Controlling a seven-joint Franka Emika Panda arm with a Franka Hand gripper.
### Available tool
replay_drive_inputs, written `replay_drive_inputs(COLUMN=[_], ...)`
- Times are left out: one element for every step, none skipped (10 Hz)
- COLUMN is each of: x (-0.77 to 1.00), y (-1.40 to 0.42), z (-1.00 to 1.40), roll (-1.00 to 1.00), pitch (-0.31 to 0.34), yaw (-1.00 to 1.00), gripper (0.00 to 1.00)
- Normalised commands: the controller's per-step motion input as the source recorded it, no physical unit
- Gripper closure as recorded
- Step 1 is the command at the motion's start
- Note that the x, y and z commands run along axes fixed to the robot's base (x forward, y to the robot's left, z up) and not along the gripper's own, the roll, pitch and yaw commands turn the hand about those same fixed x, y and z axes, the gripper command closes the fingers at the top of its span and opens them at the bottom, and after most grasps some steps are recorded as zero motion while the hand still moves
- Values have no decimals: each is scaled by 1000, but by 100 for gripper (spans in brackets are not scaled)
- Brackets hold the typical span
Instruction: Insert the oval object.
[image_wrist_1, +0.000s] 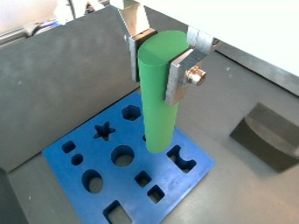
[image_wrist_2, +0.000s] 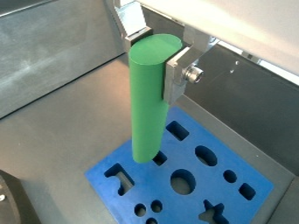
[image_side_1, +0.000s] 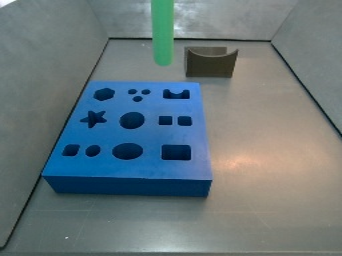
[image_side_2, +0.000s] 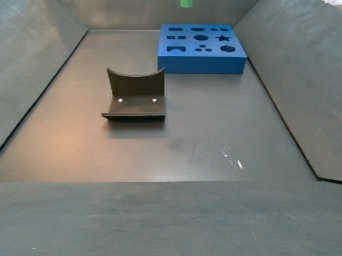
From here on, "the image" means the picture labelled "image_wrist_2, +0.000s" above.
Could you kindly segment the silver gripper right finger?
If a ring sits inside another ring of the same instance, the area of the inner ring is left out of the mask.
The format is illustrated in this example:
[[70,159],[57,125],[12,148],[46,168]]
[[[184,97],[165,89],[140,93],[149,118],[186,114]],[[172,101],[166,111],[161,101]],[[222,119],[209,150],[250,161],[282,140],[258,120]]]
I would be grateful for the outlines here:
[[186,83],[196,84],[201,80],[204,72],[197,67],[198,59],[218,40],[185,25],[182,42],[184,47],[165,62],[162,100],[169,105],[182,95]]

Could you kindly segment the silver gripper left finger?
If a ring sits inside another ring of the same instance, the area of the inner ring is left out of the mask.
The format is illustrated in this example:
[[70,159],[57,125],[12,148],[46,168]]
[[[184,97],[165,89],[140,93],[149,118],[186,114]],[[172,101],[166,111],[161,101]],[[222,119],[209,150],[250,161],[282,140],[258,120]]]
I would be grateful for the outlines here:
[[138,40],[153,34],[153,30],[145,24],[141,4],[136,0],[113,0],[113,10],[116,11],[124,48],[129,51]]

